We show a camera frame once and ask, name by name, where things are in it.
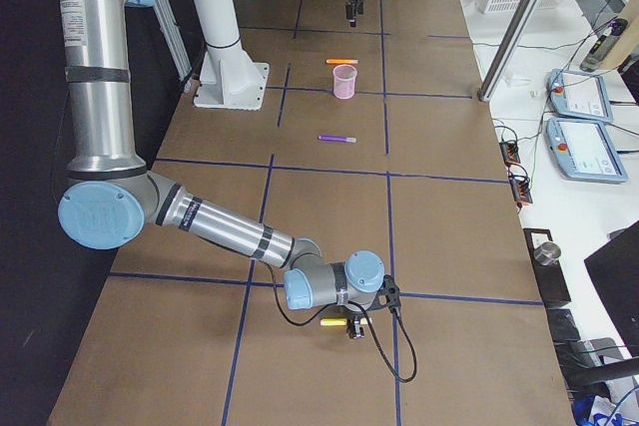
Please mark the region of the near orange black connector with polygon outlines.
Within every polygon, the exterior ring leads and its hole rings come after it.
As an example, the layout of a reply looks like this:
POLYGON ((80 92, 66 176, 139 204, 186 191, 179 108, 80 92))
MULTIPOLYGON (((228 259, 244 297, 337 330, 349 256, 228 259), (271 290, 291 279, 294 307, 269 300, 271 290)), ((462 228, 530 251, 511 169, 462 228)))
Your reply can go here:
POLYGON ((519 207, 522 208, 533 204, 529 176, 509 174, 508 181, 513 199, 519 207))

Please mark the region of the pink mesh pen holder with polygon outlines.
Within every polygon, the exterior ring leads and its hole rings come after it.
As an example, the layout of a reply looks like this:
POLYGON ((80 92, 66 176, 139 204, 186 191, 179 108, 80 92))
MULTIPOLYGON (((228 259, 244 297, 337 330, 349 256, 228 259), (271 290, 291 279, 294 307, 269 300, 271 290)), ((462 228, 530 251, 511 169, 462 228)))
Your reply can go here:
POLYGON ((341 100, 347 100, 354 96, 357 69, 353 65, 340 64, 332 69, 333 95, 341 100))

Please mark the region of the aluminium frame post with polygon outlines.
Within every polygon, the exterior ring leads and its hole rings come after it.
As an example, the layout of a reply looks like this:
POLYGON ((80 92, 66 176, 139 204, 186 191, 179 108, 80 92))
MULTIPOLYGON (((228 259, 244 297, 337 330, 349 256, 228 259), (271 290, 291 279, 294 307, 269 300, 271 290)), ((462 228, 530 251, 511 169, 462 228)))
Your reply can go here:
POLYGON ((502 41, 478 90, 478 99, 489 102, 513 57, 525 26, 540 0, 520 0, 502 41))

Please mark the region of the steel cup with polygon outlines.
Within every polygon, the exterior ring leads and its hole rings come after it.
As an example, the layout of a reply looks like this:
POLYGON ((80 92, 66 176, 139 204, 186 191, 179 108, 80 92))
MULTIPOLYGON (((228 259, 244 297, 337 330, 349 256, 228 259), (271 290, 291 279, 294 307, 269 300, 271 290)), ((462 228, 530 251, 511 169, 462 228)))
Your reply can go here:
POLYGON ((544 241, 533 249, 533 260, 542 265, 555 264, 561 256, 561 248, 553 241, 544 241))

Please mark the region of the teach pendant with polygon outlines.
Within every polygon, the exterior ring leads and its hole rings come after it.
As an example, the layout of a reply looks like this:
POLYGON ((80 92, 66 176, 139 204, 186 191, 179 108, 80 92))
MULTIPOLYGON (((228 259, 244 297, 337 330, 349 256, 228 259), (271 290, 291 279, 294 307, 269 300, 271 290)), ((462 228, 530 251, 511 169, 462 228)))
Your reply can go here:
POLYGON ((614 185, 628 181, 602 122, 551 118, 545 133, 555 163, 568 180, 614 185))
POLYGON ((605 82, 599 75, 553 69, 547 78, 549 100, 562 117, 613 122, 605 82))

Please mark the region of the purple highlighter pen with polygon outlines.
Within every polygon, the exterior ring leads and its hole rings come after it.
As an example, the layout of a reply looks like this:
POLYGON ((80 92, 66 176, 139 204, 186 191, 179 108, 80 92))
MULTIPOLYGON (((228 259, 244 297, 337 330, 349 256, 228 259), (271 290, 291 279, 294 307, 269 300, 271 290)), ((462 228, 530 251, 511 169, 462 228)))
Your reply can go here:
POLYGON ((354 138, 354 137, 332 136, 332 135, 318 135, 318 140, 322 142, 348 143, 348 144, 355 144, 357 142, 357 138, 354 138))

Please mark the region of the black monitor corner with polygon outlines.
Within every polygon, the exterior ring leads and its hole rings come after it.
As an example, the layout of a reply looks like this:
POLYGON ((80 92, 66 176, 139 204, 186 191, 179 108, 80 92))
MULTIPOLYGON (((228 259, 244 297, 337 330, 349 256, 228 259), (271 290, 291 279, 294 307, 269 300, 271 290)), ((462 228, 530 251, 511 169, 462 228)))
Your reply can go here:
POLYGON ((638 230, 628 227, 590 254, 593 286, 632 356, 638 356, 638 230))

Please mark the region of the black box under cup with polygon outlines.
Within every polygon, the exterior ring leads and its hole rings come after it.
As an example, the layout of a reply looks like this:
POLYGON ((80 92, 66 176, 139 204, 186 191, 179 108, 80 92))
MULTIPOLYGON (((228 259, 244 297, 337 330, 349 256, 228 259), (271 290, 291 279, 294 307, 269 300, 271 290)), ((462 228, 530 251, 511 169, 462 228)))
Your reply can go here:
POLYGON ((523 229, 527 245, 528 255, 537 283, 537 288, 546 308, 560 308, 566 306, 571 297, 563 276, 558 259, 547 265, 539 263, 535 257, 535 250, 546 241, 553 241, 549 229, 530 228, 523 229))

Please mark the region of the far teach pendant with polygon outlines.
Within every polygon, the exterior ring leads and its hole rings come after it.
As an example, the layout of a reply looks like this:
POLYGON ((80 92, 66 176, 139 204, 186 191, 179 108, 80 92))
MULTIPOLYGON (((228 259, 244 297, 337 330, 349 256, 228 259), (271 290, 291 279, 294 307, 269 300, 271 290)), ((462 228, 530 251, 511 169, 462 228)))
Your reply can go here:
POLYGON ((613 122, 605 82, 599 75, 553 69, 547 78, 549 100, 562 117, 613 122))

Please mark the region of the yellow highlighter pen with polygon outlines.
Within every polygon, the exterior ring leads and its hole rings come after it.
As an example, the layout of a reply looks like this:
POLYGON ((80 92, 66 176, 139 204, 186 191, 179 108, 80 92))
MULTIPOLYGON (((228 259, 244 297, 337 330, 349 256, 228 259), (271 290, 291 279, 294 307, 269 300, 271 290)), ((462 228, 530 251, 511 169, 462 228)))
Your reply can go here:
POLYGON ((320 325, 324 327, 349 326, 350 324, 369 325, 365 317, 349 317, 349 318, 322 318, 320 325))

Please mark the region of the orange highlighter pen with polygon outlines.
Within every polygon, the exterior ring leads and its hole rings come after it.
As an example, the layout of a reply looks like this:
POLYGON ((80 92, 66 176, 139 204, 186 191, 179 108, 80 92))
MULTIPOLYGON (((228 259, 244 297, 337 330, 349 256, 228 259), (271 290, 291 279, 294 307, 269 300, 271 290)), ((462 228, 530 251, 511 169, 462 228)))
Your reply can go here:
POLYGON ((325 60, 327 65, 357 65, 358 59, 339 59, 339 58, 328 58, 325 60))

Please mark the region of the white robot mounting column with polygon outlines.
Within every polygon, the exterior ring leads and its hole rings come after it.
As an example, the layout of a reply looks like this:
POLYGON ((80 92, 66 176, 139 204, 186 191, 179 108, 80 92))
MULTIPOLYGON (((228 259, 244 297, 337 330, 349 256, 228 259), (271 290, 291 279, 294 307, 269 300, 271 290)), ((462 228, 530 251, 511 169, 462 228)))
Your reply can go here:
POLYGON ((200 108, 255 111, 262 106, 270 66, 244 50, 233 0, 194 0, 206 44, 200 108))

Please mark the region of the orange black connector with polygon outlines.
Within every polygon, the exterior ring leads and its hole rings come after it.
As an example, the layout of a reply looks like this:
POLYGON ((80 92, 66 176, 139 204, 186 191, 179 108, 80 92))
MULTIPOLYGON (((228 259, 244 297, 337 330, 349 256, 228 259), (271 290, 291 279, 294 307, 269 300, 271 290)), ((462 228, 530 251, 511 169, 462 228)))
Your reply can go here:
POLYGON ((507 166, 520 164, 519 148, 515 141, 500 142, 499 148, 503 161, 507 166))
POLYGON ((522 208, 533 204, 529 176, 509 174, 508 181, 513 199, 519 207, 522 208))

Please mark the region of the near teach pendant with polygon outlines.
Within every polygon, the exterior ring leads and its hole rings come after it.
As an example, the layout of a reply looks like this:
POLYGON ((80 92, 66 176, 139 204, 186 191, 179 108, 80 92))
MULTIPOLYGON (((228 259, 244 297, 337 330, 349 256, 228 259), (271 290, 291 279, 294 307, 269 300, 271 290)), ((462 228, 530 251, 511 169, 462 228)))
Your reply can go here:
POLYGON ((602 122, 551 118, 545 133, 555 163, 568 180, 614 185, 628 181, 602 122))

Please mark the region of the far orange black connector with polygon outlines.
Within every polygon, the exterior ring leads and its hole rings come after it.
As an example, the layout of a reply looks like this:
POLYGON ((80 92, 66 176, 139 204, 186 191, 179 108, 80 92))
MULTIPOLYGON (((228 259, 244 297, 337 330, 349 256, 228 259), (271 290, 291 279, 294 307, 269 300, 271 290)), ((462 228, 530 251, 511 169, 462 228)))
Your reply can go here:
POLYGON ((515 141, 500 142, 499 148, 503 161, 507 166, 520 164, 519 148, 515 141))

